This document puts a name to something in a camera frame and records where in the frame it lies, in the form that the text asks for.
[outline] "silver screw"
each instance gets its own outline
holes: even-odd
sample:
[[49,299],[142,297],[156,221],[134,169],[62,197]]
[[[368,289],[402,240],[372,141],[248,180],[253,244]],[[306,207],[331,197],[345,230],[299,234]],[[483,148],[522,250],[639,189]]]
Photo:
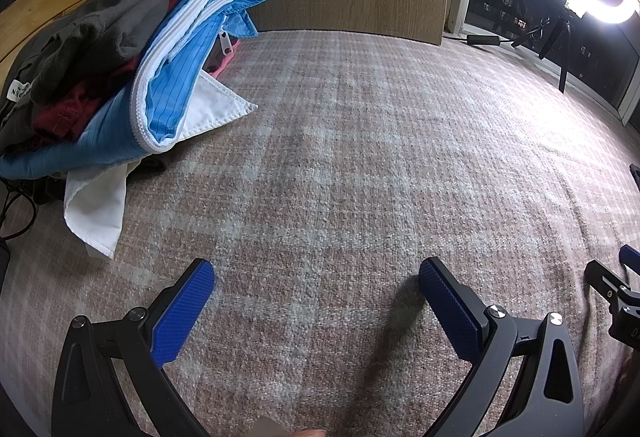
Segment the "silver screw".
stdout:
[[497,305],[489,306],[489,314],[491,314],[491,316],[493,316],[494,318],[504,318],[507,315],[507,313],[504,312],[502,308],[498,307]]
[[144,307],[133,307],[129,311],[129,319],[132,322],[139,322],[146,316],[146,309]]
[[82,327],[84,327],[84,324],[86,323],[86,317],[85,316],[76,316],[72,321],[71,321],[71,326],[75,329],[80,329]]
[[552,312],[549,314],[549,321],[554,325],[562,325],[562,316],[557,312]]

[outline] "pile of clothes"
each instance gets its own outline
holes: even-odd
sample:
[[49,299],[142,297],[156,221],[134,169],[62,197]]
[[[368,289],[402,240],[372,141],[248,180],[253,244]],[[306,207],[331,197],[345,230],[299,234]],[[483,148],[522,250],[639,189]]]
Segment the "pile of clothes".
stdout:
[[262,1],[88,0],[41,30],[4,82],[0,176],[41,201],[64,182],[67,226],[113,258],[127,175],[257,108],[215,76]]

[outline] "gray garment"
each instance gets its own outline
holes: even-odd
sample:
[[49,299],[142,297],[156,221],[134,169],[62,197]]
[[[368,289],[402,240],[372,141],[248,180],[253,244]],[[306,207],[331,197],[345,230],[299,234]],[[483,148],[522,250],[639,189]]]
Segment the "gray garment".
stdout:
[[[0,153],[33,136],[33,117],[73,84],[140,54],[168,5],[169,0],[89,0],[27,42],[2,88]],[[31,83],[18,103],[6,97],[13,80]]]

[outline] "bed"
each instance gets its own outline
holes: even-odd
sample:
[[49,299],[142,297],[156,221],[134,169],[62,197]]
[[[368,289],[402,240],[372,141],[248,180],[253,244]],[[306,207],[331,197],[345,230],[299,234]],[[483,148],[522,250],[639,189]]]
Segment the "bed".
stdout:
[[[196,257],[216,289],[166,371],[212,435],[262,415],[422,435],[468,370],[415,286],[432,255],[486,303],[560,312],[598,418],[627,353],[582,272],[597,258],[624,274],[619,247],[640,245],[635,131],[519,58],[452,40],[261,33],[220,79],[258,110],[130,181],[113,261],[87,256],[59,202],[11,241],[0,381],[37,433],[71,319],[148,305]],[[29,217],[12,208],[4,229]]]

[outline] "blue gripper pad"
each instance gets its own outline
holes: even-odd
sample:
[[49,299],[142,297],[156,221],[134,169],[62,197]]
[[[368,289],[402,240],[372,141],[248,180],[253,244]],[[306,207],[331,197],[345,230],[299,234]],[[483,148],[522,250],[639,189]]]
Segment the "blue gripper pad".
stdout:
[[475,364],[482,354],[482,329],[455,290],[460,283],[437,258],[420,264],[418,283],[458,357]]
[[213,266],[201,261],[154,325],[151,356],[158,368],[178,357],[215,281]]
[[640,274],[640,253],[630,245],[623,245],[618,253],[620,263],[625,264],[634,273]]

